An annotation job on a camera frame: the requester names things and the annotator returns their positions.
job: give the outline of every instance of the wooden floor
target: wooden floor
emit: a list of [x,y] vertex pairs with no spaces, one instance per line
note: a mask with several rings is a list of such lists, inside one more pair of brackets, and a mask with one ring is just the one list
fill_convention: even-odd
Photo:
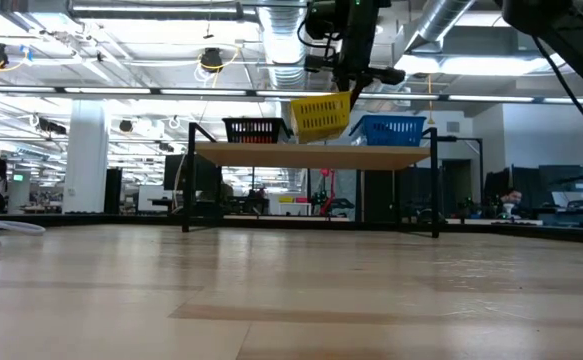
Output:
[[97,226],[0,236],[0,360],[583,360],[583,244]]

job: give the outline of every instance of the yellow basket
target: yellow basket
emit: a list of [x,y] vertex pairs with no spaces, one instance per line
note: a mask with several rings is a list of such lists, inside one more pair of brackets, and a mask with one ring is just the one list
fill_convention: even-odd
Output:
[[349,126],[350,102],[350,92],[292,100],[292,126],[298,142],[339,138]]

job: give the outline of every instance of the white column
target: white column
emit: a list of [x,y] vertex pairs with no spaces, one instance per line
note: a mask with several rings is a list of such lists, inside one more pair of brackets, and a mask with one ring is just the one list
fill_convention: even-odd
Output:
[[103,101],[74,100],[62,211],[104,211],[110,121]]
[[9,183],[9,214],[22,214],[20,207],[29,203],[31,193],[31,170],[13,170],[13,181]]

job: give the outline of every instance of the ceiling light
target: ceiling light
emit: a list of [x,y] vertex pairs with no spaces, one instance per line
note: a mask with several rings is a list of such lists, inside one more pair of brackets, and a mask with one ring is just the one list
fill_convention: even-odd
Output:
[[214,95],[214,96],[244,96],[244,90],[211,90],[211,89],[163,89],[164,95]]
[[307,97],[307,96],[325,96],[332,95],[331,92],[319,92],[319,91],[256,91],[258,96],[268,96],[268,97]]
[[440,71],[452,75],[522,76],[538,67],[535,59],[457,56],[446,59]]
[[83,94],[150,94],[149,89],[138,88],[65,88],[68,93],[83,93]]
[[[200,12],[200,13],[226,13],[226,8],[213,7],[185,7],[185,6],[74,6],[73,11],[115,11],[115,12]],[[245,10],[244,14],[255,14],[253,10]]]
[[32,93],[45,93],[45,92],[55,92],[52,87],[45,86],[0,86],[0,92],[32,92]]
[[475,102],[499,102],[499,103],[530,103],[532,97],[524,96],[479,96],[479,95],[451,95],[449,101],[475,101]]
[[35,168],[41,167],[40,165],[34,164],[34,163],[17,163],[17,165],[26,166],[26,167],[35,167]]
[[[562,105],[571,105],[573,101],[571,98],[546,98],[542,101],[544,104],[562,104]],[[579,98],[578,102],[583,105],[583,99]]]
[[427,94],[381,94],[381,93],[362,93],[360,94],[360,99],[381,99],[381,100],[426,100],[435,101],[438,100],[440,96],[438,95],[427,95]]
[[403,55],[397,64],[396,69],[404,70],[407,74],[435,74],[440,72],[440,64],[433,58]]

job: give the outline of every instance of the plastic basket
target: plastic basket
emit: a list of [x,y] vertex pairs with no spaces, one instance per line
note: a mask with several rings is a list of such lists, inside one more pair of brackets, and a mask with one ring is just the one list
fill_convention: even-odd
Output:
[[371,146],[420,146],[426,117],[365,115],[351,130],[357,144]]
[[349,125],[351,93],[292,100],[293,131],[300,144],[337,139]]
[[232,143],[275,144],[289,140],[281,118],[225,118],[227,138]]

